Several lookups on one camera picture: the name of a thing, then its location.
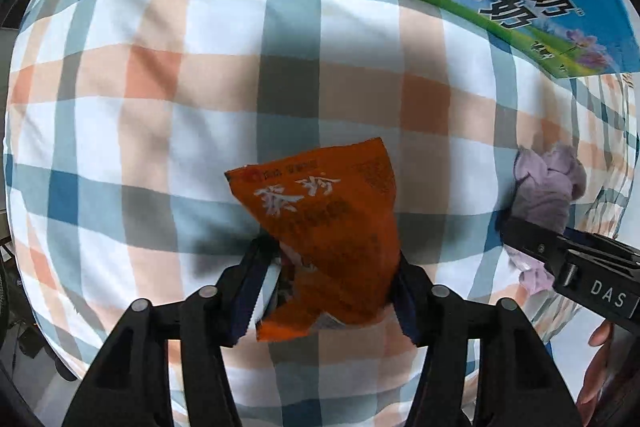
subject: purple cloth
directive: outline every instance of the purple cloth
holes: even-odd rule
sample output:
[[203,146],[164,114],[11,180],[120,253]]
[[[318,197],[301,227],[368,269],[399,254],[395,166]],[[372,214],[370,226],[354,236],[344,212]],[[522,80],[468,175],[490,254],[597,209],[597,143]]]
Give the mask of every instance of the purple cloth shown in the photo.
[[[584,194],[587,184],[587,174],[574,149],[557,143],[542,156],[521,149],[513,172],[518,187],[511,215],[562,233],[572,201]],[[543,263],[514,248],[505,248],[513,264],[522,270],[520,284],[530,295],[551,288],[554,278]]]

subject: human hand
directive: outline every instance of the human hand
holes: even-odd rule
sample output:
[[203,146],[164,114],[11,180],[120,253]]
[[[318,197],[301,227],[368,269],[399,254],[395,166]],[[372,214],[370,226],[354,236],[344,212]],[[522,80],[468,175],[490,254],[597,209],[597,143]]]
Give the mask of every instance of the human hand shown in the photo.
[[612,339],[613,324],[609,321],[604,321],[599,325],[589,338],[590,346],[601,346],[601,348],[595,354],[584,373],[582,389],[576,401],[582,425],[585,427],[593,416],[600,390],[607,379],[607,361],[609,360]]

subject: screw head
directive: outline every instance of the screw head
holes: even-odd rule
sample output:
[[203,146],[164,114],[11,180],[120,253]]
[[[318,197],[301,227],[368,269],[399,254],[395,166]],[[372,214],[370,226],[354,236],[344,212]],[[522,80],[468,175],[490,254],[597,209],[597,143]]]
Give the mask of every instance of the screw head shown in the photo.
[[518,303],[510,298],[500,299],[500,305],[505,309],[513,312],[518,309]]
[[447,288],[446,286],[443,286],[442,284],[436,284],[433,288],[431,288],[431,293],[435,297],[440,297],[444,299],[445,297],[449,297],[451,291],[449,290],[449,288]]
[[218,293],[218,288],[213,285],[207,284],[198,290],[198,295],[204,299],[209,299],[213,295]]
[[131,303],[131,309],[135,312],[144,311],[148,306],[149,301],[146,299],[136,299]]

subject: orange snack bag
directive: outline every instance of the orange snack bag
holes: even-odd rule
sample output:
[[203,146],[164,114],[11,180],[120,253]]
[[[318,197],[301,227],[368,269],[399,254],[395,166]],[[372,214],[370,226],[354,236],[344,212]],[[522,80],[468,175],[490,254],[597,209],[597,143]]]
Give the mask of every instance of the orange snack bag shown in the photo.
[[301,337],[324,314],[376,320],[388,302],[400,245],[396,181],[380,138],[315,149],[225,173],[231,192],[305,266],[294,296],[258,326],[258,339]]

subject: checkered fabric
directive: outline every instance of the checkered fabric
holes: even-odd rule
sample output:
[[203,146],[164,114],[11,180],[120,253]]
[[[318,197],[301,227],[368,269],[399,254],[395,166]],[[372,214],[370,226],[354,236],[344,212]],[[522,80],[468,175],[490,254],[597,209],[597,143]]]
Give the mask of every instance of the checkered fabric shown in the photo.
[[[571,225],[607,235],[638,156],[630,75],[549,78],[417,0],[32,0],[7,107],[24,288],[79,376],[131,301],[184,299],[240,259],[258,224],[226,170],[376,136],[409,261],[463,298],[515,298],[548,340],[576,306],[527,299],[495,230],[518,146],[573,144],[588,188]],[[224,352],[242,423],[283,427],[402,423],[424,354],[391,311],[288,343],[250,330]],[[169,356],[187,425],[178,343]],[[465,403],[477,365],[470,343]]]

